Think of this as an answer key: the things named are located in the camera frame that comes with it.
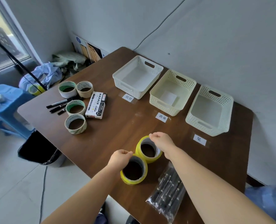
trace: wooden tabletop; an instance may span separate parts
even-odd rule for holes
[[[68,114],[50,114],[47,105],[63,100],[58,86],[22,105],[18,112],[43,136],[65,154],[89,177],[106,166],[115,150],[135,151],[139,140],[152,132],[170,135],[174,143],[197,162],[244,192],[252,130],[253,113],[234,103],[229,132],[211,137],[185,122],[185,118],[200,85],[197,84],[185,108],[170,117],[149,103],[149,91],[135,104],[121,98],[125,94],[114,85],[112,74],[137,53],[121,47],[98,62],[90,65],[69,81],[90,81],[97,92],[108,93],[103,119],[87,119],[87,129],[78,135],[70,134],[64,126]],[[160,78],[167,71],[164,68]],[[155,118],[161,112],[170,117],[166,123]],[[191,137],[197,134],[209,143],[204,147]],[[114,186],[112,196],[140,223],[167,223],[166,219],[145,201],[158,184],[158,177],[168,160],[161,156],[148,165],[145,180],[137,185],[126,185],[121,179]],[[187,193],[174,223],[203,223]]]

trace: pack of pens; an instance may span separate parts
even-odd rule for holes
[[[159,177],[159,184],[146,200],[168,223],[172,223],[180,207],[186,189],[171,162]]]

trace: black trash bag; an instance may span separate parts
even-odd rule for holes
[[[49,165],[55,162],[62,153],[37,130],[33,131],[26,142],[19,148],[18,157]]]

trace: cream plastic basket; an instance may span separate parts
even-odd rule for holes
[[[186,105],[195,86],[195,80],[169,69],[149,92],[149,103],[171,116],[176,116]],[[161,100],[166,91],[176,96],[171,105]]]
[[[163,67],[142,56],[135,56],[112,77],[115,86],[140,99],[159,78]]]
[[[191,105],[186,122],[214,137],[228,132],[232,107],[232,96],[202,85]]]

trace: forearm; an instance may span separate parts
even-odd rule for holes
[[[65,201],[42,223],[93,223],[100,208],[114,186],[118,173],[118,171],[106,166],[97,173],[89,183]]]
[[[276,223],[244,194],[174,147],[169,153],[205,224]]]

